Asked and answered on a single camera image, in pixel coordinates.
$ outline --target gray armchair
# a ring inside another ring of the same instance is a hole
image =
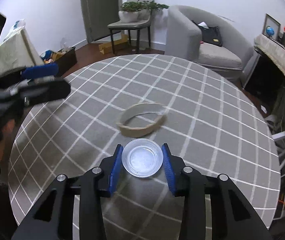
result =
[[[219,26],[223,46],[200,44],[201,30],[191,20]],[[253,46],[222,18],[198,8],[174,5],[168,10],[165,55],[199,63],[229,80],[236,80],[252,57]]]

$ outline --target beige blanket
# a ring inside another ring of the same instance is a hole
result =
[[[255,38],[255,47],[264,52],[285,76],[285,48],[260,34]]]
[[[43,63],[24,27],[17,28],[7,40],[0,44],[0,73],[17,67]]]

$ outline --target paper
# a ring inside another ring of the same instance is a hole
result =
[[[261,110],[266,114],[267,113],[267,109],[263,106],[261,106]]]
[[[208,25],[205,22],[201,22],[198,26],[204,27],[205,29],[209,29]]]

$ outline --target plastic bag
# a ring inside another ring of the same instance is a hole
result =
[[[10,28],[8,34],[4,38],[4,41],[7,40],[8,38],[10,38],[11,36],[15,35],[17,33],[17,31],[21,30],[25,26],[26,26],[25,19],[21,19],[21,20],[16,21],[16,23]]]

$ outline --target round table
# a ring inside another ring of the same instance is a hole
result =
[[[275,144],[262,116],[232,83],[196,63],[164,55],[127,55],[82,68],[66,78],[66,100],[35,106],[12,148],[9,195],[18,223],[44,189],[61,173],[82,175],[133,138],[120,134],[115,121],[138,102],[167,106],[167,120],[148,136],[202,174],[230,176],[267,227],[275,212],[280,184]],[[155,114],[131,121],[143,127]],[[108,239],[176,239],[183,197],[174,198],[161,168],[139,179],[121,173],[117,192],[102,198]],[[79,234],[79,197],[74,234]],[[211,235],[206,198],[207,236]]]

